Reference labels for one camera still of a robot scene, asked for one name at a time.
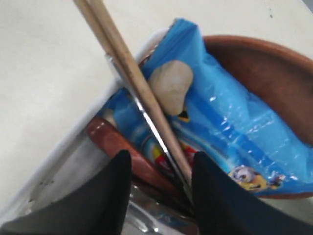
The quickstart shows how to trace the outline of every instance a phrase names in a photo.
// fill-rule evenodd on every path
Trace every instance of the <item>white table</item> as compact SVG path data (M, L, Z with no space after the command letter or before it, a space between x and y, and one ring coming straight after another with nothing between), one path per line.
M132 52L184 17L203 34L263 38L313 58L313 14L301 0L105 2ZM2 208L112 77L69 0L0 0L0 59Z

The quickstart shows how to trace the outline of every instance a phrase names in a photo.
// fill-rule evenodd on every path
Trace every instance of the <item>chopstick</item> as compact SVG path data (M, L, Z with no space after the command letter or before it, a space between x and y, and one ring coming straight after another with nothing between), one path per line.
M191 167L175 137L157 99L144 78L137 62L131 55L102 0L74 0L94 32L103 50L113 58L121 75L136 92L145 111L151 117L186 183L191 187Z

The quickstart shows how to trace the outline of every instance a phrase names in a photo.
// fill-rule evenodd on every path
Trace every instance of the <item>plastic wrap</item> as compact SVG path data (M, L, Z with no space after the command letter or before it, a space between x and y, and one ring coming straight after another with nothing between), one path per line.
M182 111L165 112L191 165L193 154L202 150L233 180L258 195L313 191L313 149L206 51L197 25L176 20L141 69L149 80L155 69L171 61L187 65L193 75L182 94ZM179 90L179 76L167 82L173 92ZM173 102L175 95L163 89L162 95ZM127 139L163 172L172 174L126 89L112 96L99 115L107 111Z

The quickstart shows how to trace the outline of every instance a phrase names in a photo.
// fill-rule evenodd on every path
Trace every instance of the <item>brown bowl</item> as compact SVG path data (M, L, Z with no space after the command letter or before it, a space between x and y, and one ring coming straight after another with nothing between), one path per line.
M240 36L205 36L206 48L250 92L313 145L313 61L286 47ZM278 195L301 198L313 193Z

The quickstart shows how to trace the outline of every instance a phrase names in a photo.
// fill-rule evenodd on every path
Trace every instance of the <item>brown spoon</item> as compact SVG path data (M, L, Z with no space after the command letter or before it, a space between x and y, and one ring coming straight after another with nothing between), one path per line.
M110 158L126 149L132 158L133 173L141 180L172 196L180 196L179 191L149 162L122 134L103 118L95 117L86 128L90 139Z

